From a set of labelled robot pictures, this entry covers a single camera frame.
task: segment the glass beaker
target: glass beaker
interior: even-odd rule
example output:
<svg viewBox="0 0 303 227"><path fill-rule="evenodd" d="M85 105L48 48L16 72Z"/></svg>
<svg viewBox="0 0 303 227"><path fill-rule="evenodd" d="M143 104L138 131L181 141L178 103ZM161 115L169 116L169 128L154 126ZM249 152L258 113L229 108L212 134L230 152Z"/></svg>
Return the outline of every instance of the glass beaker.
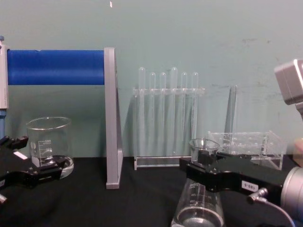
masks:
<svg viewBox="0 0 303 227"><path fill-rule="evenodd" d="M42 117L27 123L32 162L39 167L65 158L61 178L68 176L74 169L70 125L71 120L66 117Z"/></svg>
<svg viewBox="0 0 303 227"><path fill-rule="evenodd" d="M190 141L192 162L211 164L219 144L212 140ZM205 186L187 179L171 227L223 227L223 210L218 193L209 192Z"/></svg>

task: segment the blue foam bar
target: blue foam bar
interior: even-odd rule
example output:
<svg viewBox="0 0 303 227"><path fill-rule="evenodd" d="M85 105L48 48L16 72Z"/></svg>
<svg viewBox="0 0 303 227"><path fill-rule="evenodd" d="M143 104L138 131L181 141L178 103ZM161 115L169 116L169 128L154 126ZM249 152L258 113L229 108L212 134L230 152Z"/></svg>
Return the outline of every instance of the blue foam bar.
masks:
<svg viewBox="0 0 303 227"><path fill-rule="evenodd" d="M9 85L104 85L103 51L8 50Z"/></svg>

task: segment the teal wall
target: teal wall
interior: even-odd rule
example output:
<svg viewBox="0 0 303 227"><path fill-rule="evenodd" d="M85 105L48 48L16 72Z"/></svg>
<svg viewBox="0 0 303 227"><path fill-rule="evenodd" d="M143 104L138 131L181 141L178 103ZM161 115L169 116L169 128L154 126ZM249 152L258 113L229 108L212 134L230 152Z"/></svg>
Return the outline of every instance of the teal wall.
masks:
<svg viewBox="0 0 303 227"><path fill-rule="evenodd" d="M132 88L144 66L157 73L176 66L200 74L208 93L205 131L222 131L228 86L245 99L237 131L273 130L291 145L303 122L280 95L273 68L303 57L301 0L0 0L0 34L11 49L116 47L126 156ZM44 115L72 119L76 157L104 155L104 87L9 88L6 133L26 133Z"/></svg>

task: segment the clear plastic box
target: clear plastic box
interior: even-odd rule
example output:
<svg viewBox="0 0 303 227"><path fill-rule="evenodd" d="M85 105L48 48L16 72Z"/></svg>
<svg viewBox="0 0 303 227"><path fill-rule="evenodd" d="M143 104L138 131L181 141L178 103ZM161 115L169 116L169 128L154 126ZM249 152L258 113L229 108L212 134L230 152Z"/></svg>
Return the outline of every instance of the clear plastic box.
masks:
<svg viewBox="0 0 303 227"><path fill-rule="evenodd" d="M207 139L220 144L220 151L232 155L251 155L251 161L262 166L282 169L287 144L272 131L213 133Z"/></svg>

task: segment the black tablecloth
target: black tablecloth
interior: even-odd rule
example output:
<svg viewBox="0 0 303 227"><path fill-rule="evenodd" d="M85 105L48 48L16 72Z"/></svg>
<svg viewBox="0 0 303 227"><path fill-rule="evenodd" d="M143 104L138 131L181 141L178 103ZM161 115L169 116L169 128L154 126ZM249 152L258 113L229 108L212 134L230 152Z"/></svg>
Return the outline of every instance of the black tablecloth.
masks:
<svg viewBox="0 0 303 227"><path fill-rule="evenodd" d="M124 158L120 189L106 190L105 158L75 158L65 179L2 190L9 201L0 207L0 227L169 227L185 180L178 168L134 171L133 158ZM222 192L221 200L228 227L289 226L279 211L249 205L239 193Z"/></svg>

